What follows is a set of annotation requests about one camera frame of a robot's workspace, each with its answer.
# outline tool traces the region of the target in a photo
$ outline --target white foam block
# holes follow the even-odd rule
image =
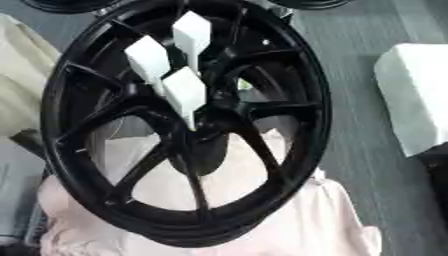
[[[163,80],[163,84],[166,99],[194,131],[194,112],[206,103],[205,84],[189,67],[172,74]]]
[[[164,96],[161,77],[171,70],[166,49],[151,36],[144,36],[125,50],[131,68]]]
[[[173,25],[174,43],[188,55],[188,65],[199,71],[198,57],[209,45],[212,33],[210,21],[189,11]]]
[[[375,74],[406,156],[448,141],[448,45],[397,45]]]

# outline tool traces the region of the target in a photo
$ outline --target fabric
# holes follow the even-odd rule
[[[59,53],[33,30],[0,14],[0,136],[39,127],[40,100]]]
[[[39,127],[42,91],[59,53],[33,30],[0,13],[0,136]],[[0,245],[28,229],[44,161],[0,137]]]
[[[375,66],[394,132],[406,156],[448,141],[448,45],[400,44]]]
[[[264,139],[281,160],[287,147],[281,136],[271,131],[264,134]],[[104,175],[116,183],[157,141],[154,135],[108,141]],[[266,179],[261,161],[241,138],[231,135],[228,152],[224,164],[202,180],[213,206],[247,194]],[[165,162],[137,184],[133,196],[163,208],[192,209],[194,200],[188,191],[186,178]],[[43,256],[140,256],[142,252],[163,256],[376,256],[381,253],[379,230],[362,226],[343,187],[326,179],[320,170],[296,198],[253,231],[229,243],[202,249],[173,248],[118,229],[87,212],[54,176],[42,185],[39,201],[50,223],[42,238]]]

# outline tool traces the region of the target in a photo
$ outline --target black rim in background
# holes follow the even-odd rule
[[[188,132],[169,104],[130,72],[122,52],[147,33],[165,45],[174,69],[181,68],[185,58],[173,46],[170,27],[188,10],[209,19],[214,28],[212,45],[200,63],[209,103],[198,111],[202,125],[197,133]],[[286,101],[241,102],[235,97],[236,77],[267,93],[279,91]],[[114,95],[113,100],[95,110],[106,91]],[[161,136],[161,144],[144,158],[146,169],[176,149],[195,194],[196,211],[133,201],[129,191],[146,174],[139,165],[120,181],[121,186],[112,186],[101,176],[85,141],[95,128],[126,115],[141,117]],[[301,127],[283,163],[273,160],[252,123],[277,115],[291,116]],[[280,208],[318,165],[330,126],[328,84],[310,47],[279,18],[257,5],[234,0],[139,1],[114,10],[92,24],[64,53],[42,104],[47,160],[69,193],[117,227],[179,247],[230,241]],[[263,159],[269,179],[236,202],[209,208],[195,166],[199,159],[189,152],[194,151],[191,145],[228,132],[240,135]]]
[[[351,0],[270,0],[270,1],[294,9],[322,10],[344,5],[350,2]]]
[[[122,0],[21,0],[25,4],[44,11],[75,14],[96,11]]]

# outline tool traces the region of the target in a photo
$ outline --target foam block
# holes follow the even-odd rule
[[[163,80],[166,99],[184,118],[191,130],[196,129],[194,111],[206,103],[205,84],[189,67],[184,67]]]
[[[164,96],[161,77],[171,70],[166,49],[151,36],[144,36],[125,50],[131,68]]]
[[[400,44],[375,74],[406,156],[448,140],[448,45]]]

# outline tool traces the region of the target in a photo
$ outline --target wheel rim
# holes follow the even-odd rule
[[[321,10],[335,8],[351,0],[271,0],[282,6],[296,9]]]
[[[44,12],[86,13],[116,4],[122,0],[22,0],[25,4]]]
[[[118,61],[123,59],[117,57],[143,33],[149,33],[164,42],[172,59],[176,59],[176,50],[168,40],[169,25],[186,10],[205,16],[217,30],[212,46],[202,57],[201,72],[204,82],[209,85],[208,104],[198,111],[196,133],[187,132],[169,104],[155,96],[148,86],[142,86],[138,78],[129,75],[126,62]],[[253,42],[244,43],[245,40],[260,43],[260,37],[254,36],[257,33],[251,34],[251,30],[262,34],[261,39],[270,41],[268,49],[254,47]],[[110,63],[111,58],[116,58],[114,65],[105,64]],[[173,63],[178,69],[185,62]],[[283,69],[289,73],[273,72]],[[234,97],[234,78],[240,75],[261,87],[263,83],[272,86],[279,81],[288,82],[278,86],[289,95],[289,100],[239,101]],[[83,108],[80,100],[76,100],[76,94],[85,93],[82,89],[76,92],[79,81],[75,77],[84,85],[95,82],[96,87],[89,87],[93,90],[89,95],[108,91],[115,95],[114,100],[95,113],[86,107],[84,113],[73,114],[69,110],[74,105]],[[93,97],[92,101],[97,102],[98,98]],[[89,105],[88,100],[81,102]],[[305,132],[295,136],[282,164],[274,163],[272,152],[266,149],[251,123],[274,114],[294,115]],[[145,158],[146,171],[136,168],[114,187],[99,174],[88,157],[85,140],[94,128],[126,115],[139,116],[150,123],[162,142]],[[281,207],[317,166],[328,141],[330,124],[328,85],[305,41],[262,8],[228,0],[205,3],[200,0],[142,1],[113,11],[89,27],[62,56],[49,80],[42,107],[42,134],[48,162],[68,192],[86,209],[120,228],[181,247],[211,246],[232,240]],[[192,167],[198,159],[188,152],[190,145],[229,132],[240,135],[253,146],[264,160],[269,179],[246,197],[210,209],[204,199],[199,174]],[[180,156],[180,162],[185,166],[198,210],[165,210],[130,200],[129,190],[151,169],[148,166],[154,167],[172,154]]]

